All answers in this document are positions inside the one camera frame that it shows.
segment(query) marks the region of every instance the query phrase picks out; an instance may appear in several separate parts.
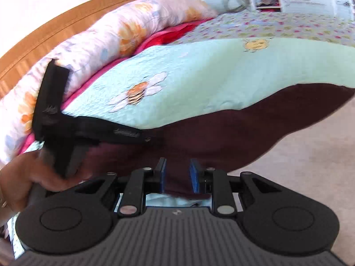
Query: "gray ribbed surface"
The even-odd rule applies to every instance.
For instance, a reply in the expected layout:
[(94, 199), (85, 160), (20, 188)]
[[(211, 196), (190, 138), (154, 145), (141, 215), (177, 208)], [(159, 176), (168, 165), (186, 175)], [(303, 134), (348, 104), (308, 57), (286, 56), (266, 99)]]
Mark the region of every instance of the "gray ribbed surface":
[(306, 258), (271, 254), (252, 244), (237, 223), (208, 208), (149, 207), (122, 219), (107, 239), (87, 251), (49, 257), (27, 251), (11, 266), (340, 266), (333, 254)]

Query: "wooden headboard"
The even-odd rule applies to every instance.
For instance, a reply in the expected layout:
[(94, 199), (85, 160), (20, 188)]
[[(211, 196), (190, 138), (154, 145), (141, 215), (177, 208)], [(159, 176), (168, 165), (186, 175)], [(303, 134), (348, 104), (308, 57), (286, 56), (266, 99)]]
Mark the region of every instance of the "wooden headboard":
[(90, 0), (34, 30), (0, 58), (0, 98), (55, 46), (80, 33), (104, 14), (134, 0)]

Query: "sun embroidery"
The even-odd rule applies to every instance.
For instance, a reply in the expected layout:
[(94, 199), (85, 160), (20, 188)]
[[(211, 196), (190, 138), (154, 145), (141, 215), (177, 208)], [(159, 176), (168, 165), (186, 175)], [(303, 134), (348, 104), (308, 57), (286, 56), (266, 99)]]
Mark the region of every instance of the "sun embroidery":
[(257, 40), (243, 40), (245, 42), (244, 48), (245, 52), (255, 53), (258, 50), (266, 49), (269, 46), (268, 39), (257, 39)]
[(152, 96), (158, 92), (160, 92), (163, 87), (160, 85), (156, 85), (159, 82), (164, 81), (168, 74), (166, 72), (161, 72), (159, 74), (155, 74), (148, 81), (141, 82), (135, 86), (133, 86), (128, 91), (125, 91), (116, 97), (113, 97), (108, 105), (115, 105), (109, 112), (116, 112), (120, 109), (123, 109), (127, 105), (136, 105), (138, 104), (145, 96)]

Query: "round black disc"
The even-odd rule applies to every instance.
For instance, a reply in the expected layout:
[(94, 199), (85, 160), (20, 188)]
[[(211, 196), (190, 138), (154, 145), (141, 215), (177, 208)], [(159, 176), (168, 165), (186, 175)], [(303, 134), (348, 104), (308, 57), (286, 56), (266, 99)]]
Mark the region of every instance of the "round black disc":
[(26, 249), (63, 255), (96, 245), (111, 225), (111, 214), (98, 199), (61, 194), (26, 208), (17, 219), (16, 233)]
[(284, 255), (308, 255), (329, 249), (339, 220), (327, 206), (302, 195), (269, 193), (245, 211), (243, 226), (259, 246)]

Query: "floral pillow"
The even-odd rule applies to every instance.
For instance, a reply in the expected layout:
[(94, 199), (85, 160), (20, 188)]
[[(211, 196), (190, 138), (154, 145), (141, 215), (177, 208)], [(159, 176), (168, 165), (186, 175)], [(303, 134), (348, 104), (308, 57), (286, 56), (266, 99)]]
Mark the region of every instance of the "floral pillow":
[(31, 132), (38, 90), (52, 58), (71, 70), (66, 99), (112, 60), (131, 56), (142, 41), (155, 32), (216, 15), (200, 1), (137, 0), (107, 13), (86, 31), (59, 44), (0, 100), (0, 165), (17, 155)]

